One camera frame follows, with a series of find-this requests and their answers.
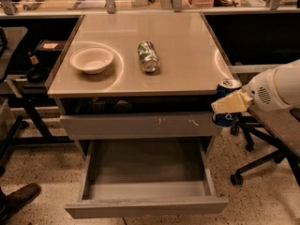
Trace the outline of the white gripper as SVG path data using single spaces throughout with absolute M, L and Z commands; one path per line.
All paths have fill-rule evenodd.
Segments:
M 268 69 L 253 77 L 242 89 L 234 91 L 211 104 L 213 112 L 241 113 L 253 103 L 264 111 L 273 111 L 281 107 L 281 100 L 275 86 L 276 69 Z

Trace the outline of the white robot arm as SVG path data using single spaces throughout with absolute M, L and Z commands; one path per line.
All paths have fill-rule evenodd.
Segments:
M 211 104 L 216 114 L 245 112 L 255 106 L 263 111 L 300 104 L 300 60 L 267 69 L 247 85 Z

